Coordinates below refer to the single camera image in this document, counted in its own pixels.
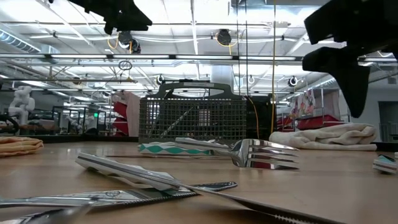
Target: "towel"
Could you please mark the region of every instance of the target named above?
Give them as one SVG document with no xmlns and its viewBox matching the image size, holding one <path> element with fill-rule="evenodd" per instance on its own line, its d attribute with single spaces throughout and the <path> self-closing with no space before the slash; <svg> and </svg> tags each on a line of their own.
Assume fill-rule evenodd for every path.
<svg viewBox="0 0 398 224">
<path fill-rule="evenodd" d="M 347 151 L 375 151 L 371 144 L 376 139 L 376 128 L 370 124 L 340 124 L 336 126 L 291 133 L 274 132 L 271 142 L 298 149 Z"/>
<path fill-rule="evenodd" d="M 36 153 L 43 148 L 43 141 L 23 137 L 0 137 L 0 157 Z"/>
</svg>

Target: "wall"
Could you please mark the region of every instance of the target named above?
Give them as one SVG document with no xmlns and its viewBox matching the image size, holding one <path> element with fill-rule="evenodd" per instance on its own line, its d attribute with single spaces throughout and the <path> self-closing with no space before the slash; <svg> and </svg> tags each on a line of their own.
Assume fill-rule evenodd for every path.
<svg viewBox="0 0 398 224">
<path fill-rule="evenodd" d="M 55 95 L 44 95 L 41 91 L 33 91 L 35 99 L 35 109 L 51 111 L 53 106 L 63 106 L 63 100 Z M 13 92 L 0 92 L 0 113 L 7 109 L 14 99 Z"/>
<path fill-rule="evenodd" d="M 351 118 L 353 123 L 371 124 L 376 128 L 377 138 L 380 141 L 380 112 L 379 101 L 398 101 L 398 90 L 385 90 L 380 88 L 370 88 L 366 98 L 365 109 L 359 118 Z M 339 98 L 340 113 L 346 111 L 346 104 L 343 96 Z"/>
</svg>

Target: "gray plastic basket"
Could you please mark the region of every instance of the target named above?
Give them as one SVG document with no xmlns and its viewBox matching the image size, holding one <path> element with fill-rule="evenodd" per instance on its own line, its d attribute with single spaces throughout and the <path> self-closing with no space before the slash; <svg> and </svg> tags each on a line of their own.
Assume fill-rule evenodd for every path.
<svg viewBox="0 0 398 224">
<path fill-rule="evenodd" d="M 173 95 L 179 88 L 223 90 L 205 97 Z M 233 143 L 246 137 L 246 100 L 231 87 L 219 83 L 180 82 L 163 84 L 159 92 L 141 99 L 139 142 L 222 139 Z"/>
</svg>

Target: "ceiling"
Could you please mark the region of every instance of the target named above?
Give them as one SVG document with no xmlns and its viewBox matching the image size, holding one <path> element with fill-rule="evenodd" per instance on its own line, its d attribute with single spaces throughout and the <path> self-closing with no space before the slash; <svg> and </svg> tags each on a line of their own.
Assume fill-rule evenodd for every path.
<svg viewBox="0 0 398 224">
<path fill-rule="evenodd" d="M 2 0 L 0 1 L 0 25 L 11 30 L 20 38 L 33 45 L 50 45 L 61 54 L 126 54 L 127 50 L 117 46 L 117 32 L 111 37 L 105 34 L 103 18 L 94 13 L 85 13 L 83 8 L 67 0 L 55 0 L 49 8 L 40 2 L 47 0 Z M 189 55 L 261 55 L 272 56 L 304 56 L 319 47 L 342 47 L 342 44 L 330 40 L 318 45 L 310 45 L 303 20 L 327 2 L 315 0 L 280 0 L 276 12 L 276 26 L 273 6 L 248 7 L 248 13 L 238 8 L 238 16 L 230 13 L 230 0 L 134 0 L 138 8 L 154 23 L 145 32 L 132 32 L 141 45 L 141 54 L 189 54 Z M 264 1 L 248 0 L 250 4 L 263 4 Z M 220 29 L 229 29 L 234 44 L 237 37 L 239 44 L 229 47 L 221 46 L 212 38 Z M 0 53 L 24 53 L 4 42 L 0 42 Z M 372 57 L 385 57 L 383 54 L 372 54 Z M 14 60 L 15 63 L 38 71 L 43 76 L 49 74 L 49 66 L 39 66 L 35 60 Z M 131 77 L 138 83 L 106 83 L 118 72 L 117 67 L 107 66 L 53 66 L 53 73 L 59 72 L 57 78 L 91 78 L 102 79 L 95 85 L 84 88 L 106 86 L 108 88 L 156 89 L 153 85 L 156 76 L 179 79 L 207 79 L 213 63 L 182 63 L 175 67 L 156 65 L 154 67 L 133 67 L 128 72 L 122 72 L 121 78 Z M 305 80 L 295 90 L 302 90 L 312 83 L 320 82 L 328 76 L 325 73 L 303 71 L 300 64 L 277 64 L 272 69 L 271 64 L 249 64 L 241 62 L 231 64 L 235 79 L 235 89 L 238 83 L 246 89 L 246 71 L 254 83 L 248 83 L 251 90 L 270 90 L 272 74 L 276 80 L 276 91 L 294 90 L 287 86 L 287 80 L 292 76 Z M 56 83 L 67 88 L 82 88 L 82 85 L 71 83 Z"/>
</svg>

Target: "desk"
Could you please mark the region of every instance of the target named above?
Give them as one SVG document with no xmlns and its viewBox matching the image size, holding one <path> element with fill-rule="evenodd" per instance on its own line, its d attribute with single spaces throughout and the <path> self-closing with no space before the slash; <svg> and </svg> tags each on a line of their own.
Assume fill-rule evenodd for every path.
<svg viewBox="0 0 398 224">
<path fill-rule="evenodd" d="M 128 189 L 117 180 L 85 172 L 74 162 L 80 151 L 137 154 L 131 142 L 46 144 L 36 155 L 0 159 L 5 198 Z M 187 184 L 235 181 L 224 193 L 346 223 L 397 223 L 398 176 L 372 169 L 375 152 L 300 151 L 301 171 L 235 167 L 228 159 L 114 158 L 166 171 Z M 0 220 L 37 208 L 0 210 Z M 80 223 L 260 223 L 266 216 L 217 199 L 196 196 L 172 202 L 87 215 Z"/>
</svg>

